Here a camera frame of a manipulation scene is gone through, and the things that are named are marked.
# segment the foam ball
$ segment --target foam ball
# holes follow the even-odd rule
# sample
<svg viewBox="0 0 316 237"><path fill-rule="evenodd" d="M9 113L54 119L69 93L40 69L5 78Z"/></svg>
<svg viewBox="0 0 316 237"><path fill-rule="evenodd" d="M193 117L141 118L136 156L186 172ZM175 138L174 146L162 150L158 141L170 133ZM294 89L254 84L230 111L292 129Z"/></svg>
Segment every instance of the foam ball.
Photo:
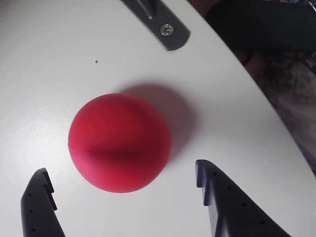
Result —
<svg viewBox="0 0 316 237"><path fill-rule="evenodd" d="M160 174L169 160L171 137L153 106L134 96L108 94L80 109L68 145L88 182L105 191L127 193Z"/></svg>

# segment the screw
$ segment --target screw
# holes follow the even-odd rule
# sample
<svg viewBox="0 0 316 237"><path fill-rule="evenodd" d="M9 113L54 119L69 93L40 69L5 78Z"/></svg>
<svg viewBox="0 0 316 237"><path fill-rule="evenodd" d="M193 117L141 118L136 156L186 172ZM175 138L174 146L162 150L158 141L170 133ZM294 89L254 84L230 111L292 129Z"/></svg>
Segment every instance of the screw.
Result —
<svg viewBox="0 0 316 237"><path fill-rule="evenodd" d="M164 24L160 29L160 33L163 36L170 36L173 34L173 32L174 32L174 28L170 24Z"/></svg>

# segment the white table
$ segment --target white table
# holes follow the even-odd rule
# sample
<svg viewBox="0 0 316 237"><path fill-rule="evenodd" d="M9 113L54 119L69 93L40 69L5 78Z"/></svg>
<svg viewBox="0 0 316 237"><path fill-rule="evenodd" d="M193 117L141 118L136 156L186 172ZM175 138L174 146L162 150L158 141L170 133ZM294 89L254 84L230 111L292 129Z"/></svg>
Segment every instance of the white table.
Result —
<svg viewBox="0 0 316 237"><path fill-rule="evenodd" d="M215 163L293 237L315 236L316 181L288 131L202 17L185 0L165 3L191 31L175 52L119 0L1 1L2 236L22 235L20 198L46 167L66 236L209 237L196 159ZM183 95L195 131L144 189L99 190L70 158L71 122L89 100L143 83Z"/></svg>

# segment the metal bracket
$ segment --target metal bracket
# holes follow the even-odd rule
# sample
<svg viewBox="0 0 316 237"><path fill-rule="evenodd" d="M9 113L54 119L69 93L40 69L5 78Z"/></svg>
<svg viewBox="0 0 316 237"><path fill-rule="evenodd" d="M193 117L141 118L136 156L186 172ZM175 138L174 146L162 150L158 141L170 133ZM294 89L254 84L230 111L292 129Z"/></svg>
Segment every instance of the metal bracket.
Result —
<svg viewBox="0 0 316 237"><path fill-rule="evenodd" d="M167 51L185 45L190 31L161 0L122 0Z"/></svg>

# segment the ball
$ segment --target ball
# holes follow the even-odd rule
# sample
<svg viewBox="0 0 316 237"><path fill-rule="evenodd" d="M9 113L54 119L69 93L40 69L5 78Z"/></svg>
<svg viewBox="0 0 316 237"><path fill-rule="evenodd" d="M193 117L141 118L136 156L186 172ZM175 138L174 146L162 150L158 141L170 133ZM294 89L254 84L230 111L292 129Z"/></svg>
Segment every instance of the ball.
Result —
<svg viewBox="0 0 316 237"><path fill-rule="evenodd" d="M105 191L127 193L160 174L170 157L171 137L153 106L134 96L107 94L80 109L68 145L88 182Z"/></svg>

